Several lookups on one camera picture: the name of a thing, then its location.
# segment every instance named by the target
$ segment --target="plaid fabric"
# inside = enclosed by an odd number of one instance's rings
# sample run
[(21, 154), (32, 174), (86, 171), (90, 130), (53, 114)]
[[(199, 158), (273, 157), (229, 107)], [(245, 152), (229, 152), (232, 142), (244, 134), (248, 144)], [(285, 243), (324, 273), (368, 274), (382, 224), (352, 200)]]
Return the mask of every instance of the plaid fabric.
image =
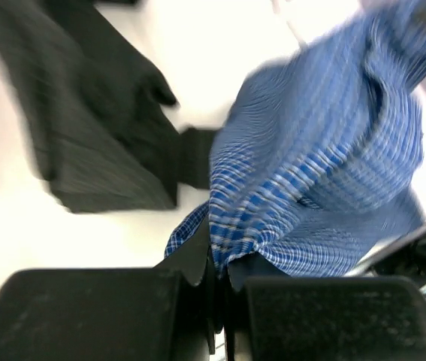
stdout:
[(210, 153), (210, 200), (174, 231), (166, 256), (209, 214), (219, 275), (261, 253), (294, 276), (337, 276), (380, 239), (421, 225), (409, 190), (422, 161), (426, 0), (380, 8), (286, 64), (248, 77)]

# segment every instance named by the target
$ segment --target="black machine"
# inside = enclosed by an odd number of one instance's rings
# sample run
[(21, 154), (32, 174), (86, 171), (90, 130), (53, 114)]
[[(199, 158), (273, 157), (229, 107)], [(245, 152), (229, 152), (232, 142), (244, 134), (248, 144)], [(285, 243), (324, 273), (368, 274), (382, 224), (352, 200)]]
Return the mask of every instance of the black machine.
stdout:
[(155, 268), (13, 275), (0, 361), (205, 361), (223, 328), (229, 361), (426, 359), (426, 283), (290, 278), (258, 254), (218, 281), (208, 229)]

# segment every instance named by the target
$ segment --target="cable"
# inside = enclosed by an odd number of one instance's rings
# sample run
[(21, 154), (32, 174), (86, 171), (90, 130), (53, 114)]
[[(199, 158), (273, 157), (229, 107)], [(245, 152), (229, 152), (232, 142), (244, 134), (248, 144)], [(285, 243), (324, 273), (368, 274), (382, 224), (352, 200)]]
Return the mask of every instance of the cable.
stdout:
[(307, 47), (306, 41), (300, 36), (298, 30), (293, 25), (293, 22), (289, 19), (287, 15), (286, 7), (289, 6), (291, 0), (271, 0), (273, 5), (273, 11), (276, 15), (280, 16), (282, 20), (286, 23), (289, 28), (289, 31), (292, 33), (293, 37), (296, 39), (296, 42), (299, 44), (300, 49)]

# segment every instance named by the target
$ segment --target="blue plaid shirt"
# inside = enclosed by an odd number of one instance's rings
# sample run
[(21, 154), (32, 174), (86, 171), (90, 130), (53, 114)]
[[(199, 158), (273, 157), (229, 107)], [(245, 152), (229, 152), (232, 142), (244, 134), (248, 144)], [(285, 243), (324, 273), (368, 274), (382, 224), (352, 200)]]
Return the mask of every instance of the blue plaid shirt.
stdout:
[(243, 83), (210, 152), (210, 200), (174, 230), (168, 256), (209, 217), (219, 275), (259, 252), (291, 276), (338, 276), (422, 215), (426, 0), (380, 8)]

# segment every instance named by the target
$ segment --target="white surface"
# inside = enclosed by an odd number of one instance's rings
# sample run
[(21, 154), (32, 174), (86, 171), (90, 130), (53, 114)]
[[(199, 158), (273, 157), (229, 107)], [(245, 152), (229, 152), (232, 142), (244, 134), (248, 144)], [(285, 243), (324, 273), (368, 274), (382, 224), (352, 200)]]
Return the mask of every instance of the white surface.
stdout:
[(285, 21), (302, 44), (310, 44), (357, 15), (362, 9), (356, 0), (271, 0), (273, 11)]
[[(298, 5), (303, 38), (311, 40), (334, 25), (319, 17), (318, 9), (329, 2)], [(339, 3), (357, 7), (356, 1), (334, 3), (327, 10), (336, 23), (350, 12)], [(249, 71), (298, 48), (269, 0), (147, 0), (141, 11), (102, 11), (164, 72), (180, 100), (179, 110), (167, 112), (178, 128), (218, 126)], [(0, 75), (0, 285), (23, 268), (157, 263), (172, 229), (207, 193), (181, 187), (180, 207), (172, 212), (69, 214), (34, 178), (23, 115), (3, 79)], [(414, 187), (426, 213), (426, 95), (418, 94), (424, 104), (425, 162)]]

